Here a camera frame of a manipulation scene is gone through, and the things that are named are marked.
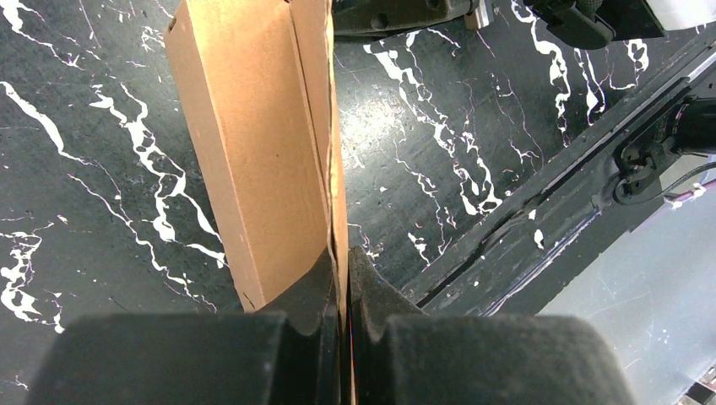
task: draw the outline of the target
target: metal bracket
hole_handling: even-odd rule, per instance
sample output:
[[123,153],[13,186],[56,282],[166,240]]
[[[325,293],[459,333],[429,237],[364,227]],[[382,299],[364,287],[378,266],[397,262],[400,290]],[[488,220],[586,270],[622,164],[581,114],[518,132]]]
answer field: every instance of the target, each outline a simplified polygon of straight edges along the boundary
[[491,0],[334,0],[334,33],[383,38],[462,17],[474,3],[491,10]]
[[565,44],[580,49],[600,49],[614,39],[615,30],[598,14],[593,18],[573,0],[525,0],[547,29]]
[[475,10],[465,14],[465,26],[468,30],[481,30],[495,21],[495,9],[492,0],[476,0]]
[[630,144],[621,152],[622,164],[626,169],[621,192],[624,196],[634,197],[659,180],[670,166],[664,145],[655,141],[645,144]]

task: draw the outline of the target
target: black floor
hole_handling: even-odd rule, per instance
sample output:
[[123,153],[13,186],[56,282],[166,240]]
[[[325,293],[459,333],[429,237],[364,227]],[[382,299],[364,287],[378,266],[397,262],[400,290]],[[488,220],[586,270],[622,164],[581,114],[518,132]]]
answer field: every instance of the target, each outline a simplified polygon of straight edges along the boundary
[[[0,0],[0,402],[69,322],[240,309],[162,32],[177,0]],[[517,3],[338,44],[351,240],[401,287],[695,30],[557,44]]]

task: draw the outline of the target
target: brown cardboard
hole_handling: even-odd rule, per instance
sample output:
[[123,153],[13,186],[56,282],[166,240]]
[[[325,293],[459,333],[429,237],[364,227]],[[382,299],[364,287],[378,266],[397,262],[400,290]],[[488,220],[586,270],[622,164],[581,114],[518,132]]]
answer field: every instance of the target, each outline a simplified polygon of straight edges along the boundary
[[165,35],[247,311],[290,287],[327,246],[344,309],[347,223],[329,13],[329,0],[183,0]]

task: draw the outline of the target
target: cardboard flap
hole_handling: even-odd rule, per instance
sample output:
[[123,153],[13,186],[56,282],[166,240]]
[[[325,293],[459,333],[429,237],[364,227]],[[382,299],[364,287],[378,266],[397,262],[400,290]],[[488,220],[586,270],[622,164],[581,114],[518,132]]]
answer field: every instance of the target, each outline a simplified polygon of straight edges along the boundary
[[339,309],[345,314],[348,290],[348,219],[343,159],[340,150],[338,105],[334,79],[334,31],[331,0],[293,0],[291,15],[301,55],[306,94],[328,203],[328,243],[339,291]]

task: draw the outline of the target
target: gray floor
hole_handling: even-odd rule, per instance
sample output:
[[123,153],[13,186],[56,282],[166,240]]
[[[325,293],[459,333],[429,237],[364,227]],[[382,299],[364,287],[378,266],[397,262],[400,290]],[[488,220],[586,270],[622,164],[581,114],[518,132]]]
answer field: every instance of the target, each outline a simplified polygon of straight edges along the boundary
[[[708,158],[705,157],[683,156],[663,175],[661,175],[661,185],[668,186],[678,180],[679,177],[683,176],[684,173],[687,173],[689,170],[695,169],[700,165],[705,165],[706,163],[708,163]],[[709,179],[713,179],[713,173],[707,173],[706,176],[708,176]],[[681,194],[683,192],[688,192],[693,188],[694,183],[705,183],[706,181],[703,181],[704,179],[704,175],[695,175],[689,181],[674,189],[673,193]]]
[[595,326],[640,404],[675,403],[716,359],[714,208],[713,192],[663,208],[541,311]]

